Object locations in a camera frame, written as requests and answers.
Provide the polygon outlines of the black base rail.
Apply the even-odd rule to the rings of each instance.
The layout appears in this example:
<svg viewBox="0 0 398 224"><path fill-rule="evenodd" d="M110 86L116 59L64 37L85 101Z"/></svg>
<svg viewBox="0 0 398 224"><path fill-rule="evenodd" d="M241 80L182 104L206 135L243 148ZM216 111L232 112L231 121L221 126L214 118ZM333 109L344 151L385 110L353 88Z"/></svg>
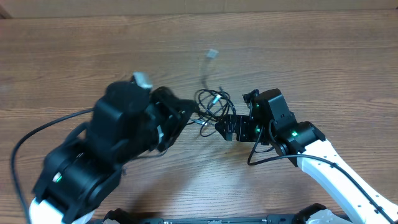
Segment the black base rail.
<svg viewBox="0 0 398 224"><path fill-rule="evenodd" d="M89 224L352 224L347 215L335 215L326 206L314 203L295 214L268 214L260 217L161 218L153 214L128 213L120 208Z"/></svg>

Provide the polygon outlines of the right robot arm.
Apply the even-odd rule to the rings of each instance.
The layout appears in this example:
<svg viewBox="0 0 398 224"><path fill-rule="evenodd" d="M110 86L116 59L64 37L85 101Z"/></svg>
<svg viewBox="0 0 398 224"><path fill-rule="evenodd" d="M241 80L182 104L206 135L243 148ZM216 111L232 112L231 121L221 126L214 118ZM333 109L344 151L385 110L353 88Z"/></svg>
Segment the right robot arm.
<svg viewBox="0 0 398 224"><path fill-rule="evenodd" d="M288 159L308 174L343 209L353 223L397 223L397 205L374 190L337 153L311 122L298 122L279 89L253 90L243 96L248 115L227 114L215 124L230 141L272 146L277 156L249 166Z"/></svg>

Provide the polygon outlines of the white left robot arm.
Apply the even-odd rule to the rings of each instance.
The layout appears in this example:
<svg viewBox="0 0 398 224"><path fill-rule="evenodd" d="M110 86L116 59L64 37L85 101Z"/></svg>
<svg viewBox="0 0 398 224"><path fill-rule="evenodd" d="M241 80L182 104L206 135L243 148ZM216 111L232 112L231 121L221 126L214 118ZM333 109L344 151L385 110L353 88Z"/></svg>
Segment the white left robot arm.
<svg viewBox="0 0 398 224"><path fill-rule="evenodd" d="M108 85L91 120L45 157L33 189L36 201L60 211L62 223L73 223L119 185L124 164L172 146L197 108L193 100L137 78Z"/></svg>

